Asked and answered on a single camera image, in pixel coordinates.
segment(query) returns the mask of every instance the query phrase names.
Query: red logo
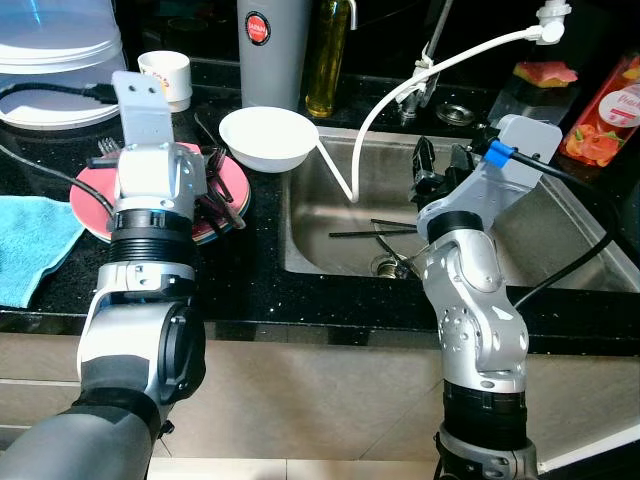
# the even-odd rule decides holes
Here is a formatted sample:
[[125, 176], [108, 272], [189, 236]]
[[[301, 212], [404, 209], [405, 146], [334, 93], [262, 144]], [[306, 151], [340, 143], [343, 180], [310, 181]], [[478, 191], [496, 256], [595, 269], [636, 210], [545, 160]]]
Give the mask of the red logo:
[[271, 35], [269, 22], [260, 12], [249, 12], [244, 22], [249, 40], [254, 45], [264, 45]]

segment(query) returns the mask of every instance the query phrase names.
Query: blue towel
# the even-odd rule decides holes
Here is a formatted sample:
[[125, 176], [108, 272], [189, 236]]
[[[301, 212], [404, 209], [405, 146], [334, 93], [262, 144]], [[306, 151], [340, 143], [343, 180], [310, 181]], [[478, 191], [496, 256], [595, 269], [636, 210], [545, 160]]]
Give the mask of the blue towel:
[[26, 308], [40, 279], [58, 269], [83, 230], [68, 203], [0, 196], [0, 305]]

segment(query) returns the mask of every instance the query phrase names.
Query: pink plate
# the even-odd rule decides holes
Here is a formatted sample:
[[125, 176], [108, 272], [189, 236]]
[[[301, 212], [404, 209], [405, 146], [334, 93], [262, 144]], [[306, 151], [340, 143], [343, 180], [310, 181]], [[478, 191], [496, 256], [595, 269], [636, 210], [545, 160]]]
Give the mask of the pink plate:
[[[188, 143], [183, 143], [183, 145], [194, 152], [200, 153], [200, 148], [197, 145]], [[241, 215], [244, 214], [250, 198], [249, 181], [244, 172], [236, 162], [226, 157], [220, 169], [220, 177], [233, 197], [231, 206]], [[113, 205], [116, 181], [115, 168], [92, 170], [85, 168], [77, 178], [98, 190]], [[82, 223], [87, 230], [101, 240], [109, 241], [111, 239], [111, 232], [107, 230], [107, 212], [96, 199], [78, 187], [73, 186], [69, 194], [69, 201], [71, 202], [73, 213], [75, 213], [80, 223]], [[228, 224], [224, 218], [220, 217], [218, 226], [225, 229], [225, 227], [228, 227]], [[215, 232], [211, 226], [201, 218], [196, 219], [193, 226], [193, 239], [197, 243], [205, 243], [213, 238], [215, 238]]]

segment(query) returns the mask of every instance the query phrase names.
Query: faucet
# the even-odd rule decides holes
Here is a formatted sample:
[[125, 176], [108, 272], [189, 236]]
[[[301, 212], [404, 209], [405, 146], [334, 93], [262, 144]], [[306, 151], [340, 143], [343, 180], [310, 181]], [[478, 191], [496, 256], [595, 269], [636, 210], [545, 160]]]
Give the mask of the faucet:
[[[433, 35], [431, 36], [431, 40], [422, 49], [421, 58], [415, 62], [413, 76], [433, 66], [433, 54], [435, 53], [436, 45], [438, 44], [438, 40], [440, 39], [440, 35], [444, 29], [444, 24], [447, 20], [452, 4], [453, 0], [445, 0], [440, 16], [438, 17], [438, 22], [436, 23], [436, 27], [433, 31]], [[433, 91], [436, 89], [439, 75], [439, 73], [432, 75], [425, 81], [408, 87], [396, 96], [396, 102], [398, 102], [399, 105], [403, 125], [410, 123], [415, 119], [418, 107], [424, 108], [427, 106]]]

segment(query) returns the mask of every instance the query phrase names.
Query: white bowl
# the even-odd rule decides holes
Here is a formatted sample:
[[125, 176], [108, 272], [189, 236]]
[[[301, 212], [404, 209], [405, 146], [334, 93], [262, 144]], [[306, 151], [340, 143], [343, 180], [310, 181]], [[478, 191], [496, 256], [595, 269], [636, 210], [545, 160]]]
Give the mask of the white bowl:
[[308, 119], [276, 107], [236, 110], [220, 122], [220, 136], [233, 156], [259, 172], [286, 172], [300, 165], [318, 143]]

